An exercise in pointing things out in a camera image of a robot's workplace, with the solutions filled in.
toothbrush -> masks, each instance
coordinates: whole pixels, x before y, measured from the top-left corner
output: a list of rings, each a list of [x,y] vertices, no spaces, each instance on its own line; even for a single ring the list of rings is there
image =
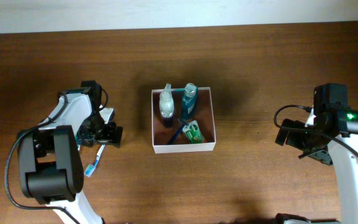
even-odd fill
[[[96,170],[96,166],[98,165],[99,163],[99,160],[100,160],[100,157],[102,155],[102,152],[103,152],[103,149],[104,147],[106,147],[106,145],[101,145],[99,150],[98,150],[98,153],[96,154],[96,161],[94,162],[94,164],[89,164],[86,169],[85,169],[85,176],[87,177],[91,177],[93,172]]]
[[[174,90],[171,90],[171,91],[185,91],[184,88],[177,88],[177,89],[174,89]]]
[[[173,144],[173,142],[175,141],[175,139],[178,137],[178,135],[181,133],[182,129],[189,125],[186,121],[184,121],[183,119],[179,118],[178,119],[180,122],[182,122],[182,125],[180,126],[180,128],[178,129],[178,131],[176,131],[176,133],[172,136],[172,138],[169,140],[169,142],[167,143],[168,145]]]

wood grain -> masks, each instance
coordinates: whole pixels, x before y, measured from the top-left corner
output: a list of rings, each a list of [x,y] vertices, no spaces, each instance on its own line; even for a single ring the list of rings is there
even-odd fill
[[[0,223],[60,222],[8,201],[5,160],[17,132],[53,110],[57,91],[90,79],[109,93],[124,127],[122,147],[107,147],[85,179],[107,223],[340,218],[333,167],[274,144],[272,118],[283,105],[312,105],[313,88],[327,82],[347,85],[358,109],[358,22],[0,35]],[[188,82],[211,87],[216,147],[156,155],[150,91]],[[84,167],[96,151],[81,150]],[[20,191],[16,155],[10,178],[17,200],[35,205]]]

white cardboard box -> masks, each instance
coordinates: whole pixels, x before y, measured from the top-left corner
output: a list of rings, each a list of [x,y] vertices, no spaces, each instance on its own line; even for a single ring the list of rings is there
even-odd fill
[[[163,127],[161,120],[158,103],[160,101],[160,93],[163,90],[152,90],[152,144],[154,152],[159,154],[212,151],[216,144],[216,134],[210,87],[198,88],[196,111],[190,120],[197,120],[200,131],[206,138],[207,143],[189,144],[186,136],[181,133],[172,145],[166,145],[166,142],[169,141],[181,125],[177,119],[181,113],[181,98],[183,92],[175,90],[176,89],[172,89],[172,96],[175,102],[175,120],[172,128]]]

blue bottle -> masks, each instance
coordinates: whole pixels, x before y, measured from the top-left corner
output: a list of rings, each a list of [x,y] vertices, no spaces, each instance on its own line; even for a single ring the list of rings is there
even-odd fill
[[[181,119],[190,119],[196,110],[198,87],[188,83],[185,87],[185,94],[181,101]]]

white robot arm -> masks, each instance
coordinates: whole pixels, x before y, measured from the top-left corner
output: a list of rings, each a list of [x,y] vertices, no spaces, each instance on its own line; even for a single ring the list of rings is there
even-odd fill
[[[286,143],[302,150],[304,153],[300,158],[308,156],[323,164],[333,165],[341,198],[341,223],[358,223],[358,111],[351,110],[347,105],[346,86],[328,83],[315,88],[314,109],[310,112],[306,124],[284,120],[276,143]],[[281,223],[302,224],[310,221],[286,219]]]
[[[100,106],[102,91],[95,81],[85,81],[81,83],[81,88],[64,91],[47,119],[31,128],[31,131],[19,134],[18,155],[23,194],[53,209],[66,224],[104,223],[93,211],[83,192],[84,170],[77,148],[77,144],[89,147],[112,144],[119,147],[121,143],[122,127],[117,127],[111,120],[114,110],[105,108],[107,94],[105,105]],[[109,111],[106,120],[100,115],[101,110]],[[55,161],[40,162],[49,154],[55,154]],[[45,208],[18,205],[10,194],[7,173],[6,169],[6,189],[15,206],[24,209]]]

